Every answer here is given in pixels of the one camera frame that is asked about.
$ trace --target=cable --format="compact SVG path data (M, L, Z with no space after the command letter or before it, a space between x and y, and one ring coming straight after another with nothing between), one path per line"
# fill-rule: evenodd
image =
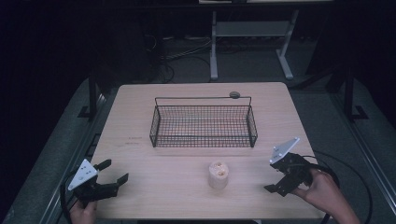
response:
M74 198L74 196L72 195L70 198L69 198L69 200L67 200L67 203L66 204L70 204L70 202L73 200L73 198ZM58 218L56 219L56 223L59 223L59 221L61 220L61 217L64 215L64 212L63 212L63 210L62 210L62 213L61 214L59 214L59 216L58 216Z
M321 160L321 159L319 159L319 158L317 158L317 157L314 157L314 156L303 156L304 158L313 158L313 159L315 159L315 160L317 160L317 161L320 161L320 162L322 162L327 168L330 168L330 166L324 161L324 160Z
M248 50L247 43L243 43L243 41L240 40L235 41L233 37L225 38L223 41L218 41L218 42L219 42L218 54L235 54L238 52Z
M154 35L145 35L145 37L151 37L154 40L153 46L150 49L146 49L148 52L151 52L152 49L157 47L157 38Z
M339 163L341 163L341 164L345 165L346 167L348 167L353 173L355 173L359 177L359 179L361 180L361 183L363 183L364 187L366 188L367 195L369 197L369 213L368 213L367 218L364 221L364 223L365 224L370 223L370 220L371 220L371 217L372 217L372 214L373 214L373 196L372 196L372 193L370 191L370 188L368 187L367 182L364 180L364 178L361 176L361 174L359 174L359 172L355 168L353 168L351 165L347 164L344 161L341 161L338 158L335 158L332 155L329 155L327 153L324 153L324 152L321 152L321 151L317 151L317 150L313 150L313 151L318 153L318 154L321 154L323 156L329 157L329 158L331 158L331 159L333 159L335 161L338 161Z
M193 36L185 36L183 38L184 40L190 41L192 43L205 43L210 37L204 36L204 37L193 37Z
M174 60L178 60L178 59L198 59L198 60L201 60L201 61L203 61L204 63L206 63L207 64L207 66L209 66L210 67L210 63L207 61L207 60L205 60L205 59L203 59L203 58L201 58L201 57L198 57L198 56L184 56L184 57L180 57L180 58L177 58L177 59L173 59L173 60L170 60L170 62L172 62L172 61L174 61Z
M335 172L331 168L326 168L324 166L313 164L313 163L309 164L308 167L323 171L324 173L327 173L328 175L330 175L332 177L332 180L334 181L335 185L337 185L337 187L340 188L340 180L338 179L338 176L335 174Z
M171 73L172 73L169 78L166 78L165 73L160 69L159 72L160 72L160 77L162 78L162 83L167 84L167 83L171 82L173 80L173 78L175 77L175 69L167 63L160 64L160 66L164 66L166 72L168 72L168 69L169 69L169 70L171 70Z
M196 53L198 51L201 51L201 50L206 49L207 47L209 47L210 43L212 43L211 39L209 39L206 43L204 43L203 45L201 45L199 47L196 47L196 48L193 48L193 49L189 49L189 50L186 50L186 51L178 53L178 54L165 56L163 59L165 59L165 60L175 59L175 58L178 58L178 57L182 57L182 56L186 56L186 55L189 55L189 54Z
M69 173L69 175L66 177L62 185L59 187L60 191L60 199L61 199L61 208L62 208L62 214L64 214L64 218L66 218L67 223L72 224L72 220L70 218L70 212L69 209L67 208L67 205L70 203L71 199L73 196L66 202L66 183L70 176L75 175L78 169L73 170L72 172Z

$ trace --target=hand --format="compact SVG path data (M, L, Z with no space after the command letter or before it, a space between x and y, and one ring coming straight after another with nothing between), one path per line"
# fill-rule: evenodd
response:
M332 180L332 177L317 169L310 170L313 177L309 189L295 189L292 193L331 215L340 224L360 223L352 207Z
M77 201L70 209L73 224L93 224L96 220L97 202L88 203L84 208L81 201Z

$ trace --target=wire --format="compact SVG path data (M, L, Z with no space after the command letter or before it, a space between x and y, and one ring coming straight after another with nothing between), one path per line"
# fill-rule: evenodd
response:
M154 35L145 35L145 37L151 37L154 41L153 46L150 49L146 49L148 52L151 52L155 47L157 47L157 38Z
M234 37L228 37L223 41L217 42L219 42L218 54L235 54L248 49L248 44L241 41L241 38L238 38L238 40L235 41Z
M367 182L364 180L364 178L361 176L361 174L359 174L359 172L355 168L353 168L351 165L347 164L344 161L341 161L338 158L335 158L332 155L329 155L327 153L324 153L324 152L321 152L321 151L317 151L317 150L313 150L313 151L318 153L318 154L321 154L323 156L329 157L329 158L331 158L331 159L333 159L335 161L338 161L339 163L341 163L341 164L345 165L346 167L348 167L353 173L355 173L359 177L359 179L361 180L361 183L363 183L364 187L366 188L367 195L369 197L369 213L368 213L367 218L364 221L364 223L365 224L370 223L370 220L371 220L371 217L372 217L372 214L373 214L373 196L372 196L372 193L370 191L370 188L368 187Z
M207 66L210 67L210 63L209 63L207 60L205 60L205 59L203 59L203 58L201 58L201 57L198 57L198 56L184 56L184 57L180 57L180 58L177 58L177 59L173 59L173 60L171 60L170 62L172 62L172 61L174 61L174 60L178 60L178 59L198 59L198 60L200 60L200 61L203 61L204 63L207 64Z
M67 203L66 203L66 204L70 204L70 202L73 200L73 198L74 198L74 196L72 195L72 196L69 198L69 200L67 200ZM61 217L63 216L63 214L64 214L64 212L63 212L63 210L62 210L61 214L59 214L58 218L56 219L56 223L59 223L59 221L61 220Z
M201 45L199 47L196 47L194 49L189 49L189 50L186 50L186 51L178 53L178 54L165 56L165 57L163 57L163 59L165 59L165 60L175 59L175 58L179 58L179 57L182 57L182 56L186 56L186 55L189 55L189 54L193 54L193 53L199 52L199 51L201 51L203 49L206 49L209 46L210 43L212 43L211 39L209 39L206 43L204 43L203 45Z
M173 78L175 77L175 69L167 63L160 64L160 66L164 66L166 72L168 72L168 69L171 71L171 76L169 78L166 78L165 73L161 69L159 70L162 83L167 84L169 82L173 82Z
M204 36L204 37L193 37L193 36L186 36L184 37L184 40L190 41L192 43L205 43L210 37Z
M64 217L66 218L67 223L70 223L70 224L72 223L72 220L70 218L70 213L67 208L67 205L70 203L71 199L73 199L73 196L68 200L68 202L66 202L66 183L67 183L68 179L77 172L77 170L78 169L75 169L72 172L70 172L69 175L64 180L64 182L62 183L62 185L59 187L61 208L62 208L61 214L64 214Z
M303 156L304 158L313 158L313 159L315 159L315 160L317 160L317 161L320 161L321 163L323 163L327 168L330 168L330 166L324 161L324 160L321 160L321 159L319 159L319 158L317 158L317 157L314 157L314 156Z

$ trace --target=wire basket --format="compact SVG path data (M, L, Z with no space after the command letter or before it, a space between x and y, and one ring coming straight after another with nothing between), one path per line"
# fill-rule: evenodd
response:
M251 97L245 105L219 105L231 97L157 97L150 140L154 147L254 147L257 140ZM170 105L159 105L166 99ZM194 105L199 100L207 105Z

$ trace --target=wooden table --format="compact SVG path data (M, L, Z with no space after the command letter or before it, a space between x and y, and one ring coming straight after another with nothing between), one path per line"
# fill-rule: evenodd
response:
M153 147L149 132L155 97L251 96L258 131L255 147ZM127 85L119 89L92 164L112 165L99 183L112 183L125 173L129 181L117 198L99 202L98 216L125 219L260 219L322 218L323 213L300 198L281 197L263 186L283 175L269 165L273 147L301 138L292 150L313 155L304 127L282 83L208 83ZM227 163L225 189L208 185L212 161Z

